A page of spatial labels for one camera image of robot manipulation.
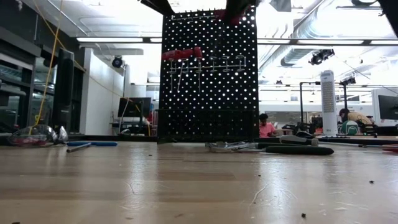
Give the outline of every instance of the fluorescent light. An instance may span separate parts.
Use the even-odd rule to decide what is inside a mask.
[[[155,42],[155,43],[161,43],[162,42],[162,38],[151,38],[150,41],[151,42]]]
[[[398,40],[372,40],[371,45],[398,45]]]
[[[89,43],[131,43],[131,42],[142,42],[140,37],[78,37],[79,42]]]
[[[298,44],[313,44],[313,45],[317,45],[317,44],[323,44],[323,45],[349,45],[349,44],[362,44],[363,40],[298,40],[297,41]]]
[[[281,40],[281,39],[257,39],[257,44],[288,44],[290,40]]]
[[[154,85],[158,86],[160,83],[131,83],[132,85]]]

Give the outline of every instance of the wall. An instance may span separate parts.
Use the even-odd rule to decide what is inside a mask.
[[[120,97],[117,94],[123,95],[124,78],[96,57],[93,49],[85,50],[84,68],[98,83],[88,75],[83,77],[80,132],[87,135],[111,135],[110,122],[113,121],[113,116],[116,118],[118,115]]]
[[[145,85],[132,85],[131,83],[146,83],[148,69],[153,65],[149,63],[146,55],[128,55],[123,57],[123,60],[128,64],[125,96],[146,97],[147,87]]]
[[[398,92],[398,88],[391,88],[392,91]],[[382,120],[380,118],[380,109],[379,109],[379,95],[384,96],[397,96],[397,94],[387,90],[385,88],[378,88],[372,90],[372,99],[373,99],[373,113],[374,113],[374,122],[378,126],[395,126],[398,124],[398,121],[394,120]]]

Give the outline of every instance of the yellow cable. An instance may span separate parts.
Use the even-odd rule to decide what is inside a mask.
[[[57,39],[58,39],[58,34],[59,34],[59,31],[60,31],[60,26],[61,26],[62,6],[63,6],[63,0],[61,0],[60,13],[58,14],[58,26],[57,26],[57,31],[55,32],[54,45],[52,47],[51,61],[50,61],[50,66],[49,66],[50,69],[49,69],[49,72],[47,73],[47,79],[45,81],[45,87],[44,87],[44,92],[43,92],[43,99],[42,99],[42,103],[40,104],[40,109],[39,109],[39,117],[37,118],[35,125],[39,124],[40,117],[42,116],[43,105],[44,105],[44,100],[45,100],[45,94],[47,92],[47,87],[49,87],[50,74],[51,74],[51,71],[52,71],[52,64],[54,62],[55,48],[57,46]]]
[[[52,33],[52,35],[55,37],[55,40],[54,40],[54,48],[53,48],[53,52],[52,52],[52,56],[51,56],[50,70],[49,70],[49,74],[47,75],[47,81],[46,81],[46,86],[45,86],[45,89],[44,89],[43,100],[42,100],[42,104],[41,104],[41,106],[40,106],[39,118],[38,118],[37,121],[36,121],[36,125],[39,123],[40,116],[41,116],[41,113],[42,113],[42,107],[43,107],[43,103],[44,103],[44,99],[45,99],[45,93],[46,93],[46,91],[47,91],[47,86],[48,86],[48,82],[49,82],[49,75],[50,75],[50,72],[51,72],[51,65],[52,65],[52,62],[53,62],[54,54],[55,54],[55,45],[56,45],[56,43],[58,42],[58,43],[61,45],[62,48],[64,48],[65,50],[68,50],[68,49],[64,46],[64,44],[61,42],[61,40],[58,38],[58,32],[59,32],[59,27],[60,27],[60,17],[61,17],[61,11],[62,11],[62,2],[63,2],[63,0],[61,0],[60,14],[58,15],[58,27],[57,27],[57,31],[54,32],[54,31],[52,30],[50,24],[47,22],[47,20],[46,20],[45,17],[43,16],[43,13],[42,13],[42,11],[40,10],[39,6],[37,5],[36,0],[33,0],[33,3],[35,4],[35,7],[36,7],[38,13],[40,14],[41,18],[43,19],[43,21],[45,22],[45,24],[46,24],[47,27],[49,28],[49,30],[50,30],[50,32]],[[75,60],[75,64],[76,64],[80,69],[82,69],[83,71],[86,71],[76,60]],[[119,97],[121,97],[121,98],[124,98],[124,99],[130,101],[131,103],[133,103],[133,101],[130,100],[129,98],[123,97],[123,96],[121,96],[121,95],[115,93],[113,90],[110,90],[110,89],[107,88],[106,86],[102,85],[99,81],[95,80],[90,74],[87,74],[87,75],[88,75],[94,82],[96,82],[97,84],[99,84],[100,86],[102,86],[104,89],[106,89],[106,90],[110,91],[111,93],[113,93],[113,94],[115,94],[115,95],[117,95],[117,96],[119,96]],[[149,123],[147,123],[147,127],[148,127],[148,135],[150,136],[150,126],[149,126]]]

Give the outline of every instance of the person in pink shirt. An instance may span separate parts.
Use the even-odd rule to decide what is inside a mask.
[[[278,134],[274,128],[274,125],[267,123],[267,118],[267,114],[260,114],[260,138],[274,137]]]

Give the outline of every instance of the pegboard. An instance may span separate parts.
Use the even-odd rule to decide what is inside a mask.
[[[162,53],[200,47],[202,58],[162,61],[159,137],[258,136],[256,8],[237,26],[215,14],[164,17]]]

